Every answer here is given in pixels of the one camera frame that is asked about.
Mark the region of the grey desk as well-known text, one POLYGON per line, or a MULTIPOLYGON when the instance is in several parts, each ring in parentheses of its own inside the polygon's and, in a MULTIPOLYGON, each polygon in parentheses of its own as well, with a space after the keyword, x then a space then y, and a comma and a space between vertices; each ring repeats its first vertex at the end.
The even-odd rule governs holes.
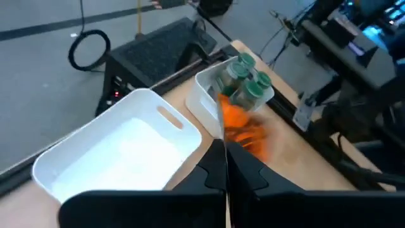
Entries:
POLYGON ((304 42, 327 65, 361 92, 376 91, 385 84, 405 89, 405 75, 397 76, 392 58, 378 48, 364 67, 347 47, 340 48, 322 29, 309 20, 301 23, 304 42))

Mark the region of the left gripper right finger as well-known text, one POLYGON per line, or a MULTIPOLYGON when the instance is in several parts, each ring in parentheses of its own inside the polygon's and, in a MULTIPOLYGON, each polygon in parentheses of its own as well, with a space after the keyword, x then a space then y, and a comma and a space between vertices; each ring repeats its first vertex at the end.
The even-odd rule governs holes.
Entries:
POLYGON ((405 192, 306 191, 227 144, 234 228, 405 228, 405 192))

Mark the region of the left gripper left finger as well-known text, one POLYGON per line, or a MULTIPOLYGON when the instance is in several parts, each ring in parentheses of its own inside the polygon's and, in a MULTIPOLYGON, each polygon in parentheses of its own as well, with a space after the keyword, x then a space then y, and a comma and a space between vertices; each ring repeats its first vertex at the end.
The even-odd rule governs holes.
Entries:
POLYGON ((86 191, 65 201, 59 228, 225 228, 225 143, 215 139, 170 191, 86 191))

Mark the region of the white plastic bin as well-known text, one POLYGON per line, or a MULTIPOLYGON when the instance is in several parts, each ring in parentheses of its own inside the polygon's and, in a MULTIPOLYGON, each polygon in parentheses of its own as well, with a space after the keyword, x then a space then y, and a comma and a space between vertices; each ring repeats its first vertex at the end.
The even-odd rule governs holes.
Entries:
MULTIPOLYGON (((236 61, 239 62, 238 57, 232 57, 197 73, 194 86, 186 98, 186 107, 199 120, 203 127, 216 138, 223 138, 224 133, 217 104, 217 95, 221 94, 221 91, 216 80, 220 72, 227 65, 236 61)), ((249 73, 245 81, 254 80, 256 72, 258 71, 254 70, 253 73, 249 73)), ((271 85, 271 89, 259 98, 256 105, 249 111, 256 111, 273 98, 274 95, 275 91, 271 85)))
POLYGON ((43 152, 32 178, 60 203, 90 190, 161 190, 201 141, 161 96, 136 89, 43 152))

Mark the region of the orange taco seasoning packet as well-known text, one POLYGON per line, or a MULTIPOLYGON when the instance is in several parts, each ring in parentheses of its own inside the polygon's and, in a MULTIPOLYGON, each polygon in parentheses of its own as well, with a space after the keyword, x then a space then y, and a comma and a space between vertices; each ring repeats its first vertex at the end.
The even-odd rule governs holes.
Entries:
POLYGON ((223 94, 217 95, 217 104, 225 140, 240 144, 257 159, 267 162, 270 158, 270 128, 265 119, 232 104, 223 94))

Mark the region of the green-lid spice jar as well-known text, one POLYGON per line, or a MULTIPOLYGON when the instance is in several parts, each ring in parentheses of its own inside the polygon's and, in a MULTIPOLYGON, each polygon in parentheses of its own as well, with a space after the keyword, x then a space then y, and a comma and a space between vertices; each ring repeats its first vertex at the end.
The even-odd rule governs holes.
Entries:
POLYGON ((256 61, 250 54, 240 53, 238 56, 238 61, 249 71, 249 73, 253 73, 256 61))
POLYGON ((256 105, 263 94, 262 88, 255 81, 247 80, 231 95, 230 101, 233 105, 249 111, 256 105))
POLYGON ((249 70, 239 62, 231 62, 222 70, 217 78, 217 83, 222 94, 231 96, 245 81, 249 70))
POLYGON ((266 72, 258 71, 254 74, 254 81, 256 85, 259 87, 262 95, 268 92, 271 89, 271 78, 268 76, 266 72))

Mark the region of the black mat with orange stripes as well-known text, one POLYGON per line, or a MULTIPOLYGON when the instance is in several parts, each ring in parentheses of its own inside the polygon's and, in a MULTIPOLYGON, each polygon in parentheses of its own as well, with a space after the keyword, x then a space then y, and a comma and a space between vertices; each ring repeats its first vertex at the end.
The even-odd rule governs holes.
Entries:
POLYGON ((149 0, 152 5, 159 10, 183 6, 188 3, 188 0, 149 0))

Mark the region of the black perforated computer case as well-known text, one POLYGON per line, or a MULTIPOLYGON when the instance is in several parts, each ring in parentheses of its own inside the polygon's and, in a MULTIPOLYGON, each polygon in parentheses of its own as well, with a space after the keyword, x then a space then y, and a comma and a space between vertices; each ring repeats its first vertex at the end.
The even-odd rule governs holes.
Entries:
POLYGON ((198 60, 198 54, 183 60, 189 44, 197 44, 209 54, 217 41, 197 23, 183 17, 110 51, 95 116, 134 89, 151 87, 198 60))

